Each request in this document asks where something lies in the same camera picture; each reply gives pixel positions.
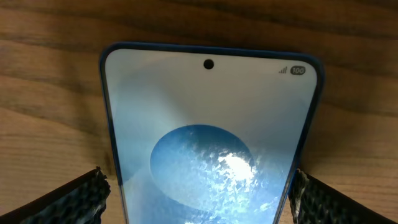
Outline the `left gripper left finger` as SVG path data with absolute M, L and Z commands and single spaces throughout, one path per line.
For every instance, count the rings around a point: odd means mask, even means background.
M 1 215 L 2 224 L 101 224 L 111 193 L 99 167 Z

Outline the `blue Galaxy smartphone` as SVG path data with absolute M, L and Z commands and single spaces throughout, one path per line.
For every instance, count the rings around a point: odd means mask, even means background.
M 277 223 L 323 89 L 308 54 L 118 42 L 99 72 L 126 223 Z

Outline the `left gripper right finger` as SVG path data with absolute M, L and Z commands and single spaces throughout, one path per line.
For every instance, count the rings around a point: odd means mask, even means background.
M 397 224 L 300 169 L 289 202 L 295 224 Z

